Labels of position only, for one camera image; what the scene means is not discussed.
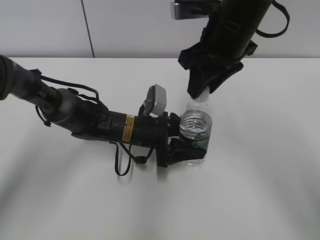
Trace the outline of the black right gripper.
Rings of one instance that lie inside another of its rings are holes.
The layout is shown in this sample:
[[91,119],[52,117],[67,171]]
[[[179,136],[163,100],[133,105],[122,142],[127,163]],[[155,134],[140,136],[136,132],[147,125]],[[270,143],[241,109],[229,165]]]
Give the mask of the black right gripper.
[[[187,93],[197,99],[208,87],[215,92],[228,78],[241,71],[241,60],[258,45],[252,41],[271,0],[222,0],[202,31],[200,41],[182,50],[178,62],[189,70]],[[216,70],[211,77],[212,68]]]

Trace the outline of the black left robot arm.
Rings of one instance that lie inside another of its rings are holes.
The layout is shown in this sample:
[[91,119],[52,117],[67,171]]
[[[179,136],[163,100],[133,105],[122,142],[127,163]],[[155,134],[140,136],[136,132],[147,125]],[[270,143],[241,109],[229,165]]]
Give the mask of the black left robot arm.
[[138,115],[109,110],[99,99],[79,93],[87,86],[56,80],[38,69],[25,69],[13,60],[0,58],[0,98],[13,95],[35,106],[43,123],[57,125],[75,138],[102,141],[130,153],[132,146],[149,148],[157,165],[204,158],[206,150],[179,139],[180,117],[166,112],[166,90],[152,85]]

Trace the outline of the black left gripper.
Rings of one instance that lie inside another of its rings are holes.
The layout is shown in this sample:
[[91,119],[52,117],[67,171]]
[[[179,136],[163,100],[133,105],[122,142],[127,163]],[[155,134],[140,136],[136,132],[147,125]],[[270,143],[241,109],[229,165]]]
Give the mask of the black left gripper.
[[198,166],[204,162],[206,149],[187,144],[179,138],[181,118],[175,113],[164,112],[158,117],[139,115],[134,119],[130,144],[149,148],[156,152],[156,164],[166,168],[185,162],[188,166]]

